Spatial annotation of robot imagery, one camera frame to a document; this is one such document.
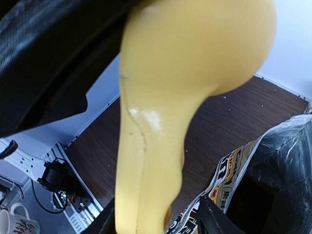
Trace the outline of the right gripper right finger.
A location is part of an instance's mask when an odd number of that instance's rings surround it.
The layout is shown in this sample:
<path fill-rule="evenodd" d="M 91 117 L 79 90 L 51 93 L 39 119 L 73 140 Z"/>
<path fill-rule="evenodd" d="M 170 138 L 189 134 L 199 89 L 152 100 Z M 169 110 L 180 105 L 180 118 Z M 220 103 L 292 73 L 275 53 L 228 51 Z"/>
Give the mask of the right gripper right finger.
<path fill-rule="evenodd" d="M 199 202 L 199 234 L 245 234 L 226 217 L 207 195 L 202 196 Z"/>

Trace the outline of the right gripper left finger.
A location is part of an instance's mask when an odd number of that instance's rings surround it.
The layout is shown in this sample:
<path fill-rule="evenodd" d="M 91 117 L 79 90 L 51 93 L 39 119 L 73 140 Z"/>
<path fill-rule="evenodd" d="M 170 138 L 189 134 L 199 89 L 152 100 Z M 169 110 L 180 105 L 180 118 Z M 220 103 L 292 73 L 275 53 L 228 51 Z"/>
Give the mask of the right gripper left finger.
<path fill-rule="evenodd" d="M 82 234 L 116 234 L 115 230 L 115 199 L 113 198 L 82 232 Z"/>

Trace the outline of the brown pet food bag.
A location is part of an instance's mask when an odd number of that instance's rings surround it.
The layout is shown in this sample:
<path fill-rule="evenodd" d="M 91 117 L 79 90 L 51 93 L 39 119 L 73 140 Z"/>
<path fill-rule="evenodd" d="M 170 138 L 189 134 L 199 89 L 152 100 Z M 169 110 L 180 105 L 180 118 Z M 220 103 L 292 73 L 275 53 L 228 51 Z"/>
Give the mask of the brown pet food bag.
<path fill-rule="evenodd" d="M 198 234 L 205 195 L 245 234 L 311 233 L 311 115 L 294 116 L 224 156 L 167 233 Z"/>

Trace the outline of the yellow plastic scoop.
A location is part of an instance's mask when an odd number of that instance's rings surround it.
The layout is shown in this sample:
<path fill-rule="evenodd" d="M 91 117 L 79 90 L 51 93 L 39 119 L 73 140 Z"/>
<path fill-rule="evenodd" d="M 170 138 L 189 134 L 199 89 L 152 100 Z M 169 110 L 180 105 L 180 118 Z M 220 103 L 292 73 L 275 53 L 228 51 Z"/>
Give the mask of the yellow plastic scoop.
<path fill-rule="evenodd" d="M 247 82 L 273 46 L 272 0 L 144 0 L 119 67 L 118 234 L 162 234 L 180 192 L 184 139 L 202 102 Z"/>

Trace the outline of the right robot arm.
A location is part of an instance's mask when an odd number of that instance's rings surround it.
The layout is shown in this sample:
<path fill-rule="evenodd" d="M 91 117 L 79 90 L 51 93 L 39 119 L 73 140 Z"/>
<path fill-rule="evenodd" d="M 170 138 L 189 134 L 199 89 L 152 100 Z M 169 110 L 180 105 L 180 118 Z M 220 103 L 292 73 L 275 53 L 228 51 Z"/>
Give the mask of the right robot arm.
<path fill-rule="evenodd" d="M 3 0 L 0 136 L 84 112 L 137 0 Z"/>

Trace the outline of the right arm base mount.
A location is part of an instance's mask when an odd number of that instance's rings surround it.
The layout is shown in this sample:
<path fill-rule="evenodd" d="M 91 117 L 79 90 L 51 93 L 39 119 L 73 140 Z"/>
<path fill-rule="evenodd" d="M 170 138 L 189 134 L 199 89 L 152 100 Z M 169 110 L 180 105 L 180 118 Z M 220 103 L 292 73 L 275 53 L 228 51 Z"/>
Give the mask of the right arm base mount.
<path fill-rule="evenodd" d="M 60 214 L 75 201 L 80 182 L 69 163 L 64 159 L 58 157 L 52 162 L 44 162 L 43 166 L 43 174 L 36 182 L 53 195 L 60 195 L 61 204 L 57 206 L 57 211 L 51 211 L 45 208 L 38 199 L 36 202 L 46 212 L 54 215 Z"/>

